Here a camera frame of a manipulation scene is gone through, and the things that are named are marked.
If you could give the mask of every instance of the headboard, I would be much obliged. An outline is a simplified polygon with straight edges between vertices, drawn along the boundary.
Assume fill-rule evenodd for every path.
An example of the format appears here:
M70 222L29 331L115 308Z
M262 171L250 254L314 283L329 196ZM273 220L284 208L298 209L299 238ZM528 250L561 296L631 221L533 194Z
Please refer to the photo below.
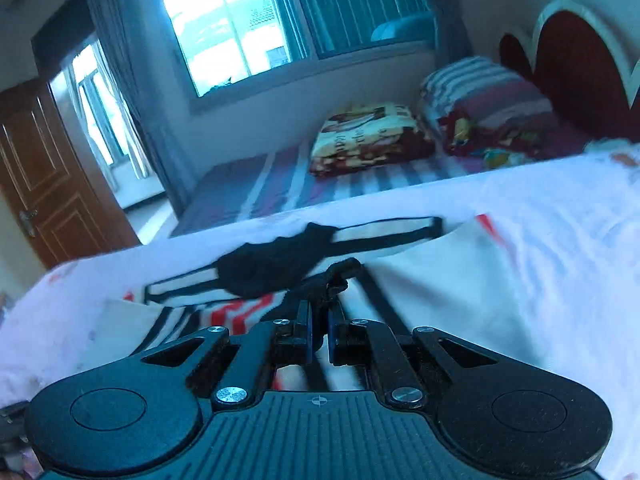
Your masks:
M640 62L631 64L609 27L571 0L540 14L533 38L500 41L500 60L535 83L556 113L596 139L640 142Z

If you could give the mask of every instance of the silver screw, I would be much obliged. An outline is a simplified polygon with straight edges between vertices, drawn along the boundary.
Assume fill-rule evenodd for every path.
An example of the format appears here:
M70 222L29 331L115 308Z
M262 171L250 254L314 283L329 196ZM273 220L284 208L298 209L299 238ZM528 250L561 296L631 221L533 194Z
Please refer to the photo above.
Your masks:
M420 390L410 386L402 386L391 392L391 397L397 402L403 404L417 404L422 400L423 394Z
M216 392L216 398L220 402L227 402L228 404L237 404L246 399L247 392L237 386L230 386L228 388L222 388Z

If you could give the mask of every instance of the brown wooden door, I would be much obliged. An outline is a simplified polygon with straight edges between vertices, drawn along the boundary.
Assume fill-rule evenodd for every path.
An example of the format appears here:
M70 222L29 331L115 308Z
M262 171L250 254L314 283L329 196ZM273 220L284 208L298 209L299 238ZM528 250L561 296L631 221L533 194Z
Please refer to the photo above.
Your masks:
M47 82L2 92L0 124L0 187L45 266L140 243L124 212L98 200Z

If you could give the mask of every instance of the triangular cutout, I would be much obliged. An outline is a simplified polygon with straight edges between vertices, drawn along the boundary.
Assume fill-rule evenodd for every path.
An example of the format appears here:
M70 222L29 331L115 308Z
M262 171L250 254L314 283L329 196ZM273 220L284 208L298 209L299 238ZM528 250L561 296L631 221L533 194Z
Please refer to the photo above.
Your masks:
M183 343L143 358L142 362L149 365L166 366L169 368L178 367L196 351L196 348L200 346L203 341L204 339L201 337L187 339L187 341Z
M495 365L493 359L474 352L451 339L440 339L440 346L449 354L455 362L463 368L476 368L479 366Z

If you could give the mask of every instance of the white bedspread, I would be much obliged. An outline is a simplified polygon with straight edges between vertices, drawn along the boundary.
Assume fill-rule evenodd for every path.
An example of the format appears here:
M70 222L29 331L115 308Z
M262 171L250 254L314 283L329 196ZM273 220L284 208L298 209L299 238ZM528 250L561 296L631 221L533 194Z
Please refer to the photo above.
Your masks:
M640 474L640 171L583 155L395 189L226 225L48 274L0 329L0 406L73 374L105 300L203 266L244 242L309 222L348 226L488 213L513 251L524 288L519 316L543 366L607 403L612 440L598 471Z

